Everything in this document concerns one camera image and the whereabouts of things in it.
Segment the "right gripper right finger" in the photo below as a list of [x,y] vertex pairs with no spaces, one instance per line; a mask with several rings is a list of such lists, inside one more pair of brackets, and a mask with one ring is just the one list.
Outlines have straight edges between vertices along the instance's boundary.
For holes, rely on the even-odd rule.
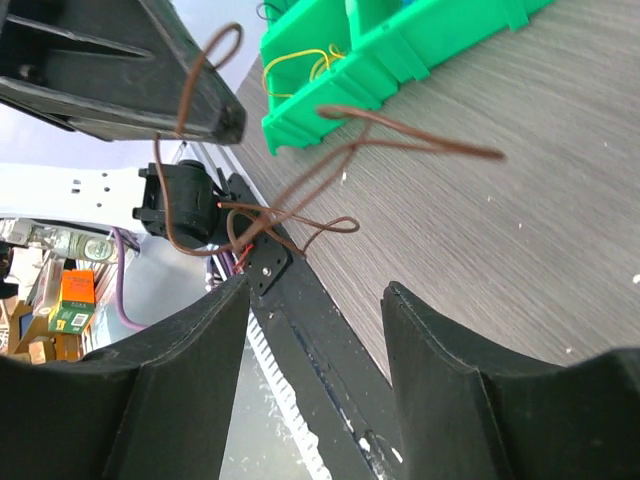
[[411,479],[635,479],[639,352],[570,366],[501,346],[404,285],[381,301]]

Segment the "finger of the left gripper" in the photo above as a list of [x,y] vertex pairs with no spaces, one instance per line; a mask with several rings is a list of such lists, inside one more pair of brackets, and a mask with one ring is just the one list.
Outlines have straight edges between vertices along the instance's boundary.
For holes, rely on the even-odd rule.
[[1,102],[104,141],[241,141],[246,111],[168,1],[4,1]]

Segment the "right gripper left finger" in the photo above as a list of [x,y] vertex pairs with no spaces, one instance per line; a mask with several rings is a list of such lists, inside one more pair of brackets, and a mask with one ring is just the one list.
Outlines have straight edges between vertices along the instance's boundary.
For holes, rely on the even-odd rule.
[[250,289],[235,276],[76,362],[1,360],[5,479],[215,479]]

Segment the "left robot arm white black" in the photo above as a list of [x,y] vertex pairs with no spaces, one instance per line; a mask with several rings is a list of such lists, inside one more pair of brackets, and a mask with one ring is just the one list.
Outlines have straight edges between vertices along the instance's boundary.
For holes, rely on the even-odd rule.
[[[241,141],[246,112],[168,1],[5,1],[1,102],[103,141]],[[223,240],[221,190],[196,161],[90,170],[1,151],[1,215],[111,228],[196,249]]]

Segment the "orange green cardboard box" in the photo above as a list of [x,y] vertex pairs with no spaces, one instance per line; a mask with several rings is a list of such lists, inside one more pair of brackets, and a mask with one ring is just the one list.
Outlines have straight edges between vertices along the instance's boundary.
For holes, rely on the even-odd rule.
[[53,333],[81,335],[95,312],[92,270],[64,270],[57,303],[48,317]]

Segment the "green compartment tray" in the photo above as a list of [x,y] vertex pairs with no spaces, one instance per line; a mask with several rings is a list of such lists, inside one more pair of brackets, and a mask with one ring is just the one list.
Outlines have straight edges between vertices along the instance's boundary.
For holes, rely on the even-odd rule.
[[547,7],[531,1],[295,1],[270,4],[260,54],[268,112],[267,148],[319,144],[339,121],[316,108],[375,110],[408,81]]

